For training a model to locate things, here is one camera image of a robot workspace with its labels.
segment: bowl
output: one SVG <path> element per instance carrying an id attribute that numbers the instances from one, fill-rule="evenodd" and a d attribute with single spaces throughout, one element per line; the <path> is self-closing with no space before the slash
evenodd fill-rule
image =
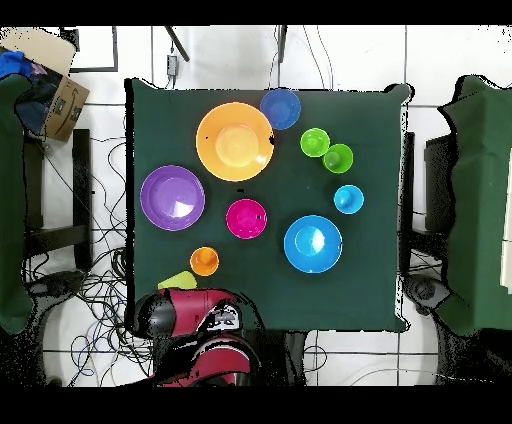
<path id="1" fill-rule="evenodd" d="M 231 233 L 243 240 L 258 237 L 267 225 L 267 214 L 256 200 L 240 199 L 226 213 L 226 225 Z"/>
<path id="2" fill-rule="evenodd" d="M 354 154 L 345 144 L 333 144 L 322 158 L 324 166 L 334 174 L 347 172 L 354 162 Z"/>
<path id="3" fill-rule="evenodd" d="M 147 176 L 140 204 L 148 220 L 167 231 L 179 231 L 196 222 L 204 209 L 204 190 L 188 169 L 167 165 Z"/>
<path id="4" fill-rule="evenodd" d="M 267 117 L 275 130 L 290 128 L 300 116 L 300 100 L 288 89 L 278 88 L 263 96 L 261 112 Z"/>
<path id="5" fill-rule="evenodd" d="M 313 274 L 332 268 L 341 256 L 341 234 L 330 220 L 318 215 L 297 219 L 284 236 L 286 258 L 299 271 Z"/>
<path id="6" fill-rule="evenodd" d="M 219 267 L 219 255 L 211 247 L 203 246 L 190 256 L 190 267 L 197 275 L 208 277 Z"/>
<path id="7" fill-rule="evenodd" d="M 329 136 L 320 128 L 311 128 L 300 138 L 300 148 L 306 156 L 311 158 L 318 158 L 325 154 L 330 143 Z"/>
<path id="8" fill-rule="evenodd" d="M 341 186 L 334 193 L 334 206 L 341 213 L 352 215 L 361 209 L 363 203 L 363 192 L 354 185 Z"/>
<path id="9" fill-rule="evenodd" d="M 226 103 L 203 118 L 196 134 L 199 159 L 225 181 L 244 181 L 259 174 L 274 151 L 268 119 L 245 103 Z"/>

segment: magenta bowl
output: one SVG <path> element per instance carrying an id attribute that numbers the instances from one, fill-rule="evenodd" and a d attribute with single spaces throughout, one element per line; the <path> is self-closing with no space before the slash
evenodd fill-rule
<path id="1" fill-rule="evenodd" d="M 231 233 L 249 240 L 258 237 L 267 225 L 267 213 L 256 200 L 240 199 L 226 213 L 226 225 Z"/>

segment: orange cup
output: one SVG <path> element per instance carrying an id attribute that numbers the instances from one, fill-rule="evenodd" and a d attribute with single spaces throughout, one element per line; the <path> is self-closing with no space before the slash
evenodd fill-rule
<path id="1" fill-rule="evenodd" d="M 208 277 L 219 267 L 219 255 L 211 247 L 200 247 L 190 256 L 190 267 L 197 275 Z"/>

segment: light blue cup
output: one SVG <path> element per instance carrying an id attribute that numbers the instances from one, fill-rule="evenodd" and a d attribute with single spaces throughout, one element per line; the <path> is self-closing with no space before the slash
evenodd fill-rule
<path id="1" fill-rule="evenodd" d="M 334 206 L 341 213 L 352 215 L 356 213 L 364 203 L 363 192 L 356 186 L 341 186 L 334 193 Z"/>

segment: dark green tablecloth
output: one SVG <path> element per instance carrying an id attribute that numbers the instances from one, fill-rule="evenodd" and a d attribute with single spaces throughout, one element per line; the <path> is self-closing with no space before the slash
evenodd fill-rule
<path id="1" fill-rule="evenodd" d="M 271 329 L 401 331 L 395 316 L 397 199 L 400 170 L 400 106 L 409 87 L 381 92 L 296 92 L 302 104 L 298 122 L 275 131 L 269 165 L 248 181 L 222 181 L 201 164 L 195 148 L 199 122 L 213 107 L 239 101 L 259 107 L 264 91 L 155 90 L 133 80 L 135 137 L 135 299 L 189 269 L 200 246 L 220 257 L 218 271 L 197 277 L 201 287 L 243 292 L 257 305 Z M 306 157 L 301 134 L 325 129 L 331 143 L 346 143 L 354 165 L 333 175 L 320 159 Z M 203 215 L 194 225 L 166 232 L 144 216 L 139 192 L 146 176 L 163 165 L 180 165 L 200 179 L 206 193 Z M 359 186 L 364 207 L 342 215 L 332 197 L 343 184 Z M 240 198 L 259 201 L 268 214 L 256 239 L 235 238 L 225 225 L 228 206 Z M 304 274 L 284 255 L 283 237 L 294 220 L 318 214 L 332 220 L 343 237 L 338 263 L 323 274 Z"/>

